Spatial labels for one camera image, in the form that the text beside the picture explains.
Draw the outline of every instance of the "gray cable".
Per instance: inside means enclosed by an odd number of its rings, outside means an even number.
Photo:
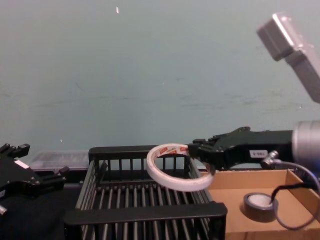
[[[317,194],[320,193],[320,183],[318,181],[318,179],[316,178],[316,176],[309,170],[307,169],[306,167],[304,166],[301,166],[299,164],[296,164],[296,163],[293,163],[293,162],[287,162],[287,161],[281,161],[279,159],[274,159],[273,160],[273,164],[285,164],[285,165],[289,165],[289,166],[292,166],[294,168],[298,168],[302,171],[305,171],[311,178],[312,180],[315,182],[315,185],[316,185],[316,188],[317,188]],[[293,230],[293,231],[297,231],[297,230],[300,230],[300,229],[303,229],[304,227],[308,226],[309,224],[311,224],[314,220],[317,219],[317,216],[319,216],[320,214],[320,203],[318,201],[318,204],[317,204],[317,208],[316,208],[316,211],[315,211],[315,214],[312,215],[312,217],[307,221],[305,222],[304,224],[301,224],[299,226],[288,226],[287,224],[285,224],[278,216],[278,208],[276,207],[276,204],[272,204],[272,207],[273,207],[273,211],[274,211],[274,214],[275,214],[275,218],[276,220],[279,222],[279,224],[281,226],[283,226],[284,228],[286,229],[289,229],[289,230]]]

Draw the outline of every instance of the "white tape roll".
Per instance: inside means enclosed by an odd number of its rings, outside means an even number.
[[[150,177],[160,185],[169,189],[194,192],[206,189],[214,180],[214,176],[210,173],[210,167],[207,165],[209,174],[196,179],[183,179],[170,176],[161,171],[156,166],[156,159],[167,154],[179,154],[189,156],[188,146],[184,144],[169,143],[154,147],[146,157],[146,170]]]

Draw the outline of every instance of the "tape roll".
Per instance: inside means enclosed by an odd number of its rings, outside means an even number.
[[[207,175],[196,179],[183,179],[178,177],[170,176],[161,171],[156,166],[156,159],[167,154],[177,154],[189,157],[188,146],[184,144],[169,143],[154,147],[151,149],[146,156],[146,170],[150,177],[169,189],[183,191],[183,192],[194,192],[206,189],[214,180],[214,176],[210,174],[210,166],[207,165]]]
[[[249,219],[269,223],[276,219],[273,204],[278,208],[278,201],[275,199],[270,203],[271,196],[265,193],[252,192],[243,197],[243,214]]]

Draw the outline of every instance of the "cable connector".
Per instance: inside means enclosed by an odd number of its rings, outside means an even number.
[[[270,169],[272,165],[281,164],[282,161],[277,159],[278,157],[279,153],[276,150],[269,152],[269,154],[261,161],[261,167],[263,169]]]

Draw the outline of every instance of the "black electrical tape roll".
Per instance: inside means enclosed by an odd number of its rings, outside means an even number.
[[[267,197],[268,203],[270,203],[271,196],[261,192],[251,192],[243,197],[243,214],[249,219],[261,222],[269,223],[276,219],[275,212],[273,210],[273,205],[275,204],[278,208],[278,201],[275,199],[273,203],[270,204],[259,204],[258,202],[253,202],[253,196],[263,196]]]

